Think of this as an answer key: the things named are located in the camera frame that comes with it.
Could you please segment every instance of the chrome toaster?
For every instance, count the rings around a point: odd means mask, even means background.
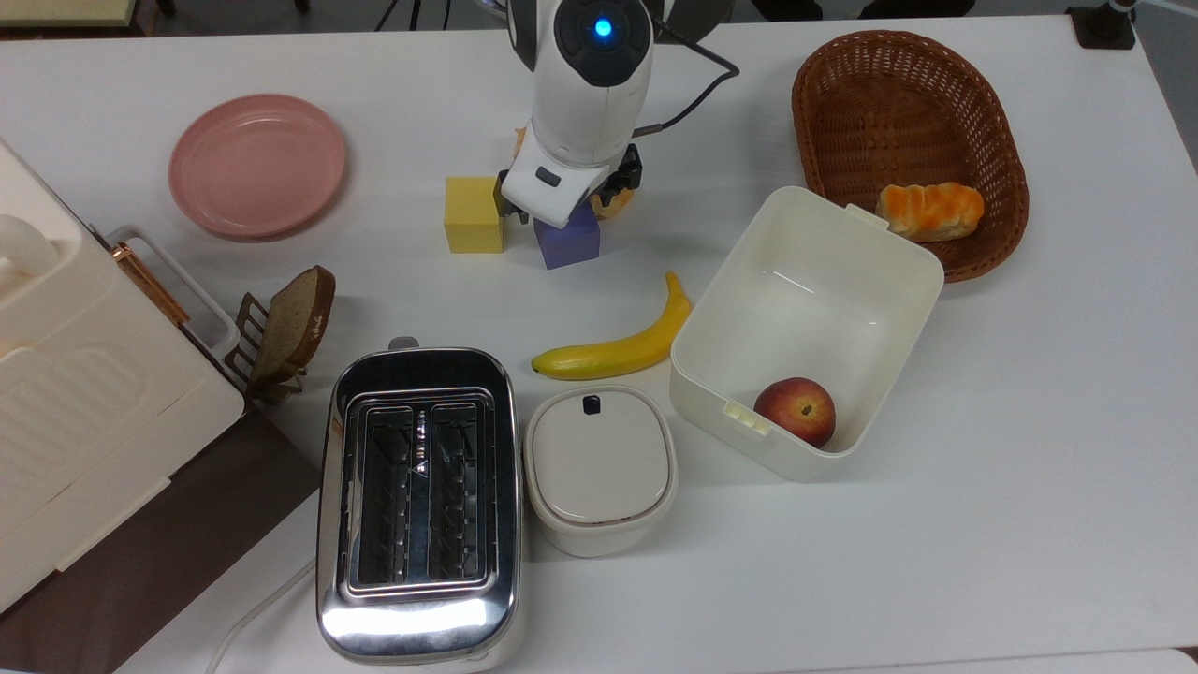
[[[472,350],[367,357],[329,406],[316,553],[328,644],[369,664],[480,672],[524,638],[512,385]]]

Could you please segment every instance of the yellow cube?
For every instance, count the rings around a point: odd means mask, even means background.
[[[496,177],[446,178],[446,238],[450,253],[502,253]]]

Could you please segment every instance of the brown basket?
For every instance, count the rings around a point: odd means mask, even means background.
[[[960,55],[910,32],[839,37],[803,63],[791,105],[807,187],[873,212],[887,184],[956,181],[986,214],[963,238],[921,243],[946,281],[998,266],[1028,223],[1028,183],[990,83]]]

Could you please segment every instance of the white bread box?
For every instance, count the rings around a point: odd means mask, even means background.
[[[243,411],[0,141],[0,611],[162,491]]]

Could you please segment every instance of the white lidded container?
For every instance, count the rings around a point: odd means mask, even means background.
[[[555,547],[599,557],[633,547],[678,490],[670,426],[648,396],[621,385],[567,391],[528,424],[528,498]]]
[[[794,481],[848,456],[944,286],[936,255],[885,226],[801,187],[774,192],[674,339],[678,414]],[[752,411],[766,387],[791,377],[833,399],[836,430],[822,449]]]

